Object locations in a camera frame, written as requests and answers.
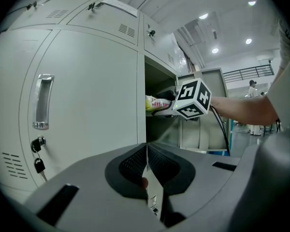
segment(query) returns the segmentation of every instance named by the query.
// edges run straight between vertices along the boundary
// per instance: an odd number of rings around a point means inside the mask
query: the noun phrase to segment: locker door
[[[17,29],[40,24],[58,24],[77,7],[89,0],[41,0],[37,8],[25,11],[10,27]]]
[[[154,37],[148,35],[148,32],[151,30],[156,32]],[[169,65],[172,69],[177,71],[174,46],[171,36],[163,31],[161,26],[147,15],[144,15],[144,38],[145,51],[156,56]]]
[[[138,44],[139,14],[134,17],[108,4],[96,8],[95,11],[85,8],[68,25],[100,30]]]
[[[119,43],[59,32],[29,101],[29,137],[46,139],[39,154],[47,178],[83,158],[137,143],[136,66],[137,52]],[[47,120],[48,129],[33,127]]]
[[[37,187],[22,151],[18,115],[27,71],[49,33],[31,29],[0,35],[0,183],[18,190]]]

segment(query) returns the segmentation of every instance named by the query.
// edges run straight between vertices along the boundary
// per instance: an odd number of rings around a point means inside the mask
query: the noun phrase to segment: floor
[[[232,132],[232,146],[231,156],[242,157],[245,149],[251,145],[259,145],[262,141],[268,138],[271,134],[269,131],[265,133],[263,137],[263,129],[260,130],[261,136],[253,136],[248,133],[249,129],[247,126],[235,126]],[[273,125],[272,134],[276,133],[276,128]]]

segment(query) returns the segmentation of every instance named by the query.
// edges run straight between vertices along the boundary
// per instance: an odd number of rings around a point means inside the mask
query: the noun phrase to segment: railing
[[[270,64],[240,69],[232,72],[226,72],[223,74],[223,77],[226,83],[229,83],[245,79],[254,79],[267,75],[274,75],[274,71]]]

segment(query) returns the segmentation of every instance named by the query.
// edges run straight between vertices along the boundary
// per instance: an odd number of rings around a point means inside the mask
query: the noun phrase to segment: black and white cube
[[[200,78],[184,81],[176,97],[173,111],[186,119],[207,114],[212,92]]]

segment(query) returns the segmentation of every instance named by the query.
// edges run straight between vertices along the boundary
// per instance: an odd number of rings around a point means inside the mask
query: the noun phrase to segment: black slot
[[[227,164],[227,163],[223,163],[223,162],[219,162],[219,161],[214,162],[214,164],[212,166],[217,167],[217,168],[221,168],[221,169],[225,169],[225,170],[230,170],[230,171],[234,171],[236,169],[235,165]]]
[[[62,213],[68,207],[79,188],[65,185],[61,190],[42,208],[37,216],[48,224],[54,226]]]

